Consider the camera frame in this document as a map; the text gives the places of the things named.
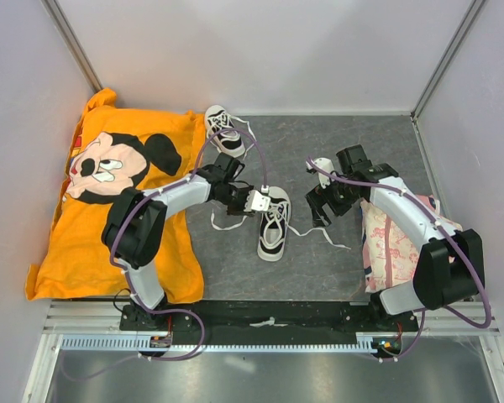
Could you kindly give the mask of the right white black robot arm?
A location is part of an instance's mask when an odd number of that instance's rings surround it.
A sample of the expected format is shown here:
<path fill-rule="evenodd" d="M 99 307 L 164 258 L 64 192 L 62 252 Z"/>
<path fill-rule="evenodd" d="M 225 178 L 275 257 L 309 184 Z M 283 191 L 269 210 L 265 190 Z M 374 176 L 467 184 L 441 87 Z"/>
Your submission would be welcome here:
<path fill-rule="evenodd" d="M 368 309 L 370 325 L 387 330 L 408 311 L 444 308 L 472 327 L 488 328 L 492 314 L 485 291 L 483 246 L 473 229 L 460 231 L 420 201 L 387 163 L 373 164 L 361 145 L 337 153 L 340 171 L 324 158 L 307 158 L 307 172 L 319 184 L 306 195 L 312 223 L 327 227 L 329 206 L 338 217 L 357 201 L 381 209 L 418 250 L 411 280 L 376 292 Z"/>

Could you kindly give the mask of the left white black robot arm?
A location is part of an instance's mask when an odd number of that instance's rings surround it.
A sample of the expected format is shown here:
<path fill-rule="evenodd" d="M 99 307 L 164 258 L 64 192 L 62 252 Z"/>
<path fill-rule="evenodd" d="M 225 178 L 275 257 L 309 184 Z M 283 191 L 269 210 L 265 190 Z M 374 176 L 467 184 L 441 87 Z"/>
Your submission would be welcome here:
<path fill-rule="evenodd" d="M 220 154 L 214 163 L 194 169 L 169 185 L 138 191 L 126 189 L 112 204 L 102 242 L 110 252 L 110 263 L 119 267 L 141 306 L 138 319 L 149 330 L 161 329 L 167 310 L 160 303 L 165 291 L 155 268 L 155 256 L 167 219 L 187 208 L 216 201 L 231 215 L 248 216 L 266 206 L 263 194 L 252 185 L 237 186 L 244 164 Z"/>

